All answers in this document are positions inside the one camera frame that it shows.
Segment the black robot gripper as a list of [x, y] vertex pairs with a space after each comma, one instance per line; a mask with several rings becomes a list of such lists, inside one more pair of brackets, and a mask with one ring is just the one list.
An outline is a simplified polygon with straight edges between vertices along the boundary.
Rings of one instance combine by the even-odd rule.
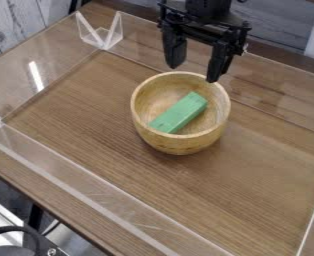
[[226, 72], [233, 55], [245, 51], [250, 23], [230, 11], [233, 0], [158, 0], [158, 28], [166, 65], [174, 69], [186, 58], [186, 39], [213, 46], [206, 81]]

